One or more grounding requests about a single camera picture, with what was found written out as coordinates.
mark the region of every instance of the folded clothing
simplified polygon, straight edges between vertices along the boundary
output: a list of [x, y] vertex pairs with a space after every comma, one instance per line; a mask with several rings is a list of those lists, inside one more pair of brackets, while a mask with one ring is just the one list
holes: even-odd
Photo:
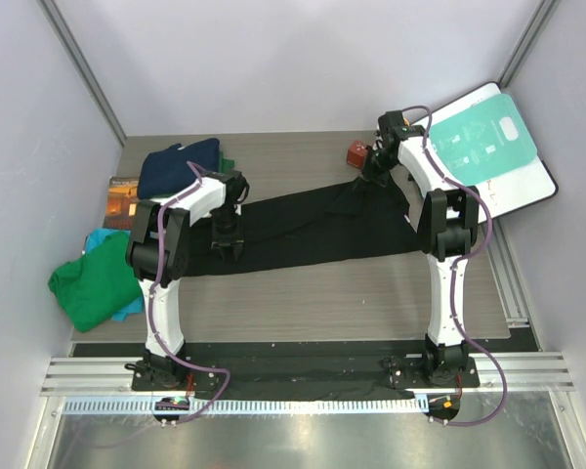
[[211, 249], [211, 221], [191, 229], [186, 275], [222, 276], [419, 250], [409, 204], [393, 179], [387, 186], [358, 179], [243, 205], [243, 254], [222, 262]]
[[[91, 252], [93, 249], [102, 244], [103, 241], [113, 233], [117, 233], [117, 230], [112, 230], [109, 228], [98, 228], [96, 230], [93, 230], [91, 234], [87, 236], [87, 241], [85, 242], [85, 253]], [[124, 231], [124, 233], [130, 236], [130, 232]], [[111, 316], [110, 318], [112, 320], [122, 322], [126, 320], [128, 315], [142, 313], [145, 310], [146, 304], [144, 302], [144, 295], [139, 295], [139, 298], [137, 298], [132, 303], [129, 303], [128, 305], [124, 306], [118, 312], [114, 313], [113, 316]]]
[[193, 184], [195, 175], [187, 168], [188, 161], [209, 171], [219, 171], [219, 139], [206, 139], [184, 148], [175, 144], [150, 153], [141, 168], [137, 196], [152, 198], [176, 193]]
[[126, 264], [128, 235], [117, 232], [77, 261], [57, 268], [48, 287], [74, 327], [87, 332], [142, 295]]

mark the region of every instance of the white board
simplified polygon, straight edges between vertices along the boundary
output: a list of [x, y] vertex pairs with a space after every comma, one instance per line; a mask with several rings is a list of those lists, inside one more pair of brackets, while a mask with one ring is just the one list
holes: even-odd
[[[463, 98], [433, 112], [432, 123], [434, 125], [442, 122], [499, 93], [501, 91], [495, 83], [487, 83]], [[416, 123], [425, 126], [428, 118], [424, 117]], [[558, 191], [556, 182], [540, 158], [534, 159], [526, 166], [477, 184], [476, 187], [493, 218], [549, 198]], [[483, 210], [480, 209], [480, 222], [484, 221], [485, 216]]]

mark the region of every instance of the metal frame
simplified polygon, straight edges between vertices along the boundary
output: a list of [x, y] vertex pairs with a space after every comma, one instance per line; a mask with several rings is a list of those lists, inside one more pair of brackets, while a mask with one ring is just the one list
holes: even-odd
[[61, 10], [54, 0], [37, 0], [37, 2], [39, 3], [39, 6], [43, 12], [46, 14], [46, 18], [52, 25], [52, 28], [59, 36], [59, 40], [65, 47], [71, 62], [74, 64], [74, 67], [78, 71], [82, 81], [89, 90], [91, 98], [96, 102], [100, 112], [105, 117], [110, 130], [119, 142], [119, 145], [124, 147], [126, 143], [126, 133], [119, 123], [115, 112], [110, 106], [110, 103], [108, 102], [108, 99], [105, 96], [105, 92], [100, 86], [96, 75], [89, 66], [87, 59], [85, 59], [85, 55], [80, 50], [76, 39], [71, 33], [71, 30], [69, 29], [69, 26], [67, 25]]
[[573, 467], [586, 468], [586, 432], [577, 393], [549, 393]]
[[553, 15], [560, 0], [541, 0], [540, 5], [534, 11], [527, 28], [523, 32], [517, 47], [513, 51], [510, 59], [499, 77], [498, 83], [500, 88], [508, 88], [514, 80], [525, 58], [536, 43], [538, 36], [547, 24], [549, 18]]
[[[472, 354], [481, 386], [464, 392], [499, 392], [501, 380], [492, 362], [483, 354]], [[565, 360], [559, 352], [494, 354], [506, 374], [510, 392], [572, 391], [573, 384]], [[133, 372], [124, 364], [139, 358], [71, 358], [52, 359], [41, 389], [42, 397], [134, 396]], [[417, 393], [453, 392], [451, 389], [417, 389]], [[170, 396], [161, 392], [155, 395]]]
[[59, 433], [65, 398], [41, 398], [43, 410], [30, 449], [28, 469], [46, 469]]
[[[578, 412], [578, 402], [568, 369], [560, 353], [501, 353], [494, 354], [508, 380], [510, 393], [548, 391], [556, 411], [573, 466], [586, 468], [586, 439]], [[495, 393], [501, 391], [499, 374], [483, 354], [474, 354], [481, 386], [465, 389], [465, 393]], [[45, 403], [39, 420], [28, 462], [28, 469], [47, 467], [63, 415], [151, 413], [151, 403], [158, 396], [173, 396], [174, 392], [136, 393], [130, 389], [132, 372], [123, 365], [137, 358], [72, 358], [52, 359], [41, 391]], [[453, 390], [417, 389], [416, 398], [407, 402], [334, 402], [334, 403], [272, 403], [221, 401], [210, 415], [289, 415], [321, 413], [412, 413], [422, 411], [427, 393]]]
[[528, 302], [510, 244], [499, 219], [493, 221], [492, 238], [486, 253], [508, 326], [529, 327]]

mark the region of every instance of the green cloth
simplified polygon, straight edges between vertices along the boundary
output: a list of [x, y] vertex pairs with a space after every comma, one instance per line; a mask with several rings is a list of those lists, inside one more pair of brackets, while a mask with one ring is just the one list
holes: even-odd
[[226, 172], [230, 171], [231, 169], [234, 169], [234, 160], [233, 159], [225, 159], [224, 152], [220, 150], [219, 151], [219, 172], [226, 173]]
[[90, 253], [57, 268], [48, 280], [78, 331], [94, 328], [142, 294], [126, 264], [127, 247], [127, 234], [111, 234]]

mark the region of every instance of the wood grain surface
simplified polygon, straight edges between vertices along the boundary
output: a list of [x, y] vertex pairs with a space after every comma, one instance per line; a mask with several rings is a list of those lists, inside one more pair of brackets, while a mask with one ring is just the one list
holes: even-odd
[[[137, 176], [151, 151], [188, 145], [197, 136], [130, 137], [118, 176]], [[345, 164], [361, 132], [218, 135], [226, 158], [251, 184], [248, 201], [353, 180]], [[394, 171], [418, 223], [421, 197], [403, 168]], [[189, 342], [388, 340], [423, 338], [430, 319], [430, 273], [421, 252], [237, 276], [185, 278], [180, 321]], [[510, 336], [487, 256], [470, 261], [465, 276], [465, 323], [476, 338]], [[77, 342], [143, 342], [144, 315], [109, 320]]]

